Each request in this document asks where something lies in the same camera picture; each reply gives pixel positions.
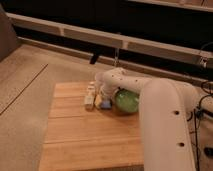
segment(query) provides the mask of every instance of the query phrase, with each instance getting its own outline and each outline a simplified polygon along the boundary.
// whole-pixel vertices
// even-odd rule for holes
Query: wooden table
[[[138,114],[86,111],[87,85],[56,85],[39,171],[142,170]]]

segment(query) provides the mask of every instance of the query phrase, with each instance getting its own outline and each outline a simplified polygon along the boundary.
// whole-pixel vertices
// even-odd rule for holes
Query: cable
[[[203,6],[204,2],[205,2],[205,0],[202,0],[202,2],[201,2],[201,6]]]
[[[192,118],[193,118],[193,112],[191,112],[191,115],[190,115],[190,117],[187,119],[187,122],[189,122],[189,121],[191,121],[192,120]]]
[[[202,52],[206,47],[208,47],[208,46],[210,46],[210,45],[213,45],[213,42],[208,42],[208,43],[202,45],[202,47],[200,48],[199,54],[198,54],[198,56],[200,57],[200,59],[199,59],[198,62],[199,62],[199,64],[200,64],[201,66],[203,66],[204,68],[206,68],[207,62],[208,62],[209,58],[208,58],[208,57],[203,57],[203,56],[201,56],[201,52]]]
[[[195,145],[196,145],[196,157],[197,157],[197,171],[200,171],[200,158],[199,158],[199,142],[198,142],[198,134],[197,131],[199,128],[197,128],[197,118],[194,117],[194,126],[195,126]]]
[[[205,86],[206,86],[206,84],[208,84],[208,90],[209,91],[207,91],[206,89],[205,89]],[[209,94],[209,95],[213,95],[213,92],[212,92],[212,81],[209,81],[209,80],[207,80],[207,81],[204,81],[204,82],[202,82],[201,83],[201,89],[203,90],[203,92],[205,92],[205,93],[207,93],[207,94]]]

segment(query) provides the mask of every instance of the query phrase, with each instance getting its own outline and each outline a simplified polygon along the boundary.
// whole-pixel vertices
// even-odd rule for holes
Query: gray floor
[[[110,68],[104,64],[89,65],[86,60],[29,45],[22,45],[0,63],[0,171],[38,170],[55,83],[93,80],[95,73]],[[203,146],[213,145],[212,130],[212,121],[204,120],[201,124],[205,134],[201,137]],[[212,161],[203,154],[201,161],[203,170],[213,168]]]

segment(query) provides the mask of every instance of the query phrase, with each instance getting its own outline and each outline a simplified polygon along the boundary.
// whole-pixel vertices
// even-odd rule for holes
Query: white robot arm
[[[170,79],[125,76],[116,68],[96,76],[105,98],[118,87],[140,94],[139,114],[145,171],[195,171],[186,120],[200,95],[194,86]]]

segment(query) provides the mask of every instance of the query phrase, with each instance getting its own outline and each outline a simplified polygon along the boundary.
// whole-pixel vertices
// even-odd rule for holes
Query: wooden board
[[[138,114],[86,111],[87,85],[56,85],[39,171],[142,170]]]

